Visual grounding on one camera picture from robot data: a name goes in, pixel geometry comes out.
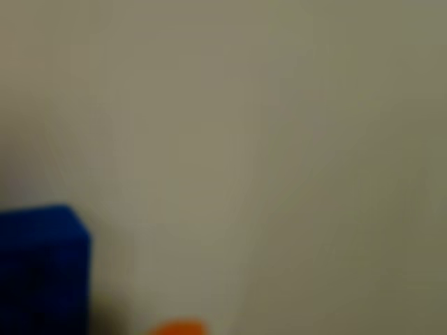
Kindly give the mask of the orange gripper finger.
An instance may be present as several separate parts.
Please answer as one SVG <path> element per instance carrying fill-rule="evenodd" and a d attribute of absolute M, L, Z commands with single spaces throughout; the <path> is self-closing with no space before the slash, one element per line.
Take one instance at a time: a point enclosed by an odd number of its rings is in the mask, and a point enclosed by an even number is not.
<path fill-rule="evenodd" d="M 206 335 L 207 327 L 199 320 L 178 319 L 164 322 L 148 331 L 149 335 Z"/>

